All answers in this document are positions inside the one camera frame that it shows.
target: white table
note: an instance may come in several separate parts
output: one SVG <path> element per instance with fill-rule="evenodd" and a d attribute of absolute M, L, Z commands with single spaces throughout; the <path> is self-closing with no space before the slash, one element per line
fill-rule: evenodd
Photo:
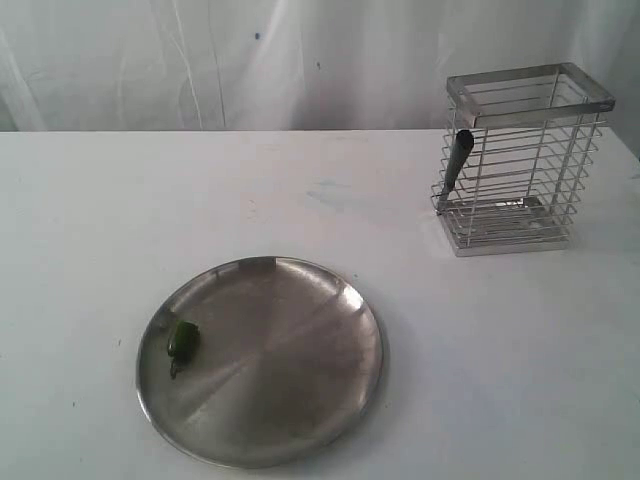
<path fill-rule="evenodd" d="M 0 135 L 0 478 L 637 479 L 640 164 L 605 137 L 572 249 L 458 259 L 440 135 Z M 272 254 L 354 283 L 388 371 L 316 457 L 200 463 L 144 418 L 138 341 L 195 274 Z"/>

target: metal plate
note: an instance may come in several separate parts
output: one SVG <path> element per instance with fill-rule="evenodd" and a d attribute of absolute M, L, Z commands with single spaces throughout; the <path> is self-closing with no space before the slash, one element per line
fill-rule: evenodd
<path fill-rule="evenodd" d="M 166 346 L 178 318 L 199 326 L 201 342 L 172 380 Z M 351 285 L 309 262 L 259 257 L 169 297 L 142 337 L 136 382 L 145 414 L 175 447 L 258 468 L 334 440 L 360 418 L 381 366 L 378 324 Z"/>

